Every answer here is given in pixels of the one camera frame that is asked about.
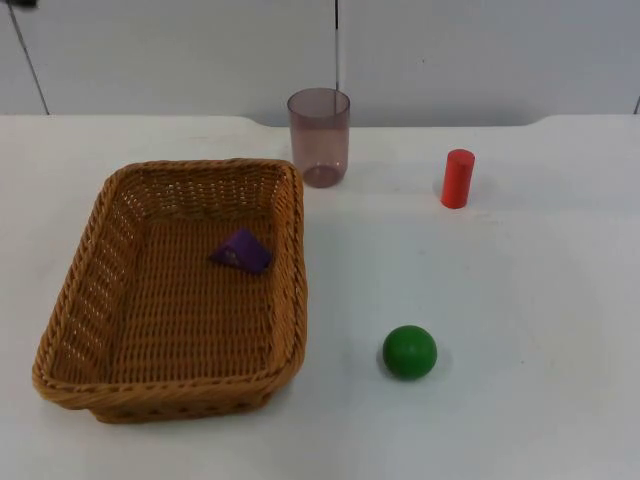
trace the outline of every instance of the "wicker basket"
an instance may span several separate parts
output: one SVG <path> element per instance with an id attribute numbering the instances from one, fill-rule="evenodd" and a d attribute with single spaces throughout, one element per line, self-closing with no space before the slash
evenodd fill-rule
<path id="1" fill-rule="evenodd" d="M 252 275 L 207 260 L 246 227 Z M 302 184 L 273 160 L 150 162 L 96 200 L 33 366 L 40 394 L 98 420 L 243 412 L 297 372 L 306 341 Z"/>

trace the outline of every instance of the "basket rim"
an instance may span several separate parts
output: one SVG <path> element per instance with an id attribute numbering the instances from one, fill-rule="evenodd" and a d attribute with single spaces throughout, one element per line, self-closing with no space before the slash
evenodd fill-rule
<path id="1" fill-rule="evenodd" d="M 186 400 L 194 396 L 206 395 L 207 392 L 214 392 L 220 385 L 245 384 L 247 387 L 251 386 L 250 390 L 248 390 L 250 392 L 264 391 L 266 394 L 271 390 L 269 387 L 274 386 L 274 384 L 286 383 L 298 371 L 302 365 L 305 350 L 306 308 L 304 308 L 304 305 L 308 294 L 302 241 L 296 244 L 294 261 L 296 266 L 294 284 L 296 290 L 300 292 L 300 296 L 293 296 L 295 334 L 286 360 L 284 363 L 279 363 L 277 368 L 274 369 L 267 365 L 264 369 L 249 375 L 197 377 L 188 380 L 136 383 L 70 383 L 49 375 L 57 350 L 57 340 L 64 329 L 64 313 L 73 304 L 80 287 L 80 280 L 86 273 L 88 260 L 93 256 L 96 242 L 90 242 L 87 248 L 83 248 L 83 245 L 87 244 L 87 239 L 99 235 L 102 231 L 104 218 L 106 218 L 113 204 L 113 198 L 117 190 L 115 187 L 127 175 L 139 170 L 157 170 L 160 168 L 167 170 L 225 169 L 244 165 L 255 166 L 256 163 L 265 167 L 279 168 L 289 178 L 294 196 L 293 213 L 296 219 L 293 223 L 294 232 L 302 239 L 304 230 L 302 180 L 293 164 L 286 160 L 231 158 L 227 160 L 149 161 L 126 165 L 116 170 L 105 180 L 37 349 L 36 359 L 32 367 L 32 382 L 35 389 L 44 398 L 66 408 L 84 409 L 94 406 L 109 408 L 132 402 L 139 403 L 146 399 L 157 398 L 156 392 L 159 391 L 162 391 L 162 399 L 164 401 Z"/>

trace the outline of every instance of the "green sphere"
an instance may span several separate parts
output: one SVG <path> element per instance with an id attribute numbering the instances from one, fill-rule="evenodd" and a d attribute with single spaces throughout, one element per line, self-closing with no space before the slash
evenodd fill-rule
<path id="1" fill-rule="evenodd" d="M 433 337 L 423 328 L 405 325 L 393 330 L 382 346 L 389 371 L 402 380 L 415 380 L 431 371 L 438 358 Z"/>

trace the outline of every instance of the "pink translucent cup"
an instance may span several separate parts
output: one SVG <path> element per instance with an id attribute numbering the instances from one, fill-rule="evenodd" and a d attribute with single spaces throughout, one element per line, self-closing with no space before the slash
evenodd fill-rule
<path id="1" fill-rule="evenodd" d="M 330 88 L 301 90 L 287 102 L 293 163 L 307 185 L 331 187 L 347 172 L 350 106 Z"/>

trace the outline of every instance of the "purple prism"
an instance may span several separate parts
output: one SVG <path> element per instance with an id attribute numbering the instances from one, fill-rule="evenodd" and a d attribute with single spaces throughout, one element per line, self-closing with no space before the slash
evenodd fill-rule
<path id="1" fill-rule="evenodd" d="M 210 257 L 212 262 L 240 268 L 249 273 L 264 272 L 271 262 L 271 253 L 246 228 L 229 237 Z"/>

